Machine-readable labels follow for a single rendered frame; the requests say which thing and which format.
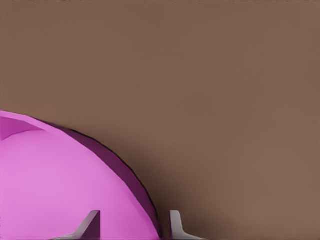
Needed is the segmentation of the pink plate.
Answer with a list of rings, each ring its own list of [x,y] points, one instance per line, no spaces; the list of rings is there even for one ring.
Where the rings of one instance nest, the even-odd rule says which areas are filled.
[[[155,206],[134,171],[77,131],[0,111],[0,240],[51,240],[100,212],[102,240],[160,240]]]

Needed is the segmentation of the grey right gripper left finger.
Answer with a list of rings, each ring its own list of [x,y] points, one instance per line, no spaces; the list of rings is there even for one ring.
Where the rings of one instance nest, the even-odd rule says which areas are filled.
[[[53,240],[101,240],[101,211],[92,210],[73,233]]]

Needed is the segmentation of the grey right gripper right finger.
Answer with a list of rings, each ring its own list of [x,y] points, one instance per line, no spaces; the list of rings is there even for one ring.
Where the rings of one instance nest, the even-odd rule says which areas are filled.
[[[203,238],[188,234],[184,231],[181,214],[178,210],[170,210],[169,217],[169,235],[172,240],[204,240]]]

